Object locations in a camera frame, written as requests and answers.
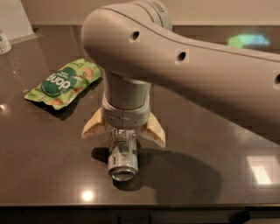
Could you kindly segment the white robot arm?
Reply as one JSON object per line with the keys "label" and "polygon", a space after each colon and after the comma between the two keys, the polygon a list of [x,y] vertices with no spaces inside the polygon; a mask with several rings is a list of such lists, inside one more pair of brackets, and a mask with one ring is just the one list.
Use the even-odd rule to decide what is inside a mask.
{"label": "white robot arm", "polygon": [[107,126],[140,129],[150,140],[164,132],[150,112],[151,85],[280,142],[280,55],[179,36],[157,0],[92,11],[81,29],[87,55],[104,69],[102,106],[82,135]]}

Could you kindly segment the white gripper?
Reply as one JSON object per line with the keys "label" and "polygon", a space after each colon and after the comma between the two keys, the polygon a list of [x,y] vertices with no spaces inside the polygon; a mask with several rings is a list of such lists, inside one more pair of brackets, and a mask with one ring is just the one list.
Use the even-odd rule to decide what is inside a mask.
{"label": "white gripper", "polygon": [[139,127],[139,135],[157,146],[165,147],[165,132],[157,120],[149,120],[151,113],[150,95],[144,97],[143,106],[139,108],[126,109],[112,106],[106,99],[102,97],[101,108],[85,124],[81,137],[83,139],[96,135],[104,134],[109,125],[119,130],[136,130]]}

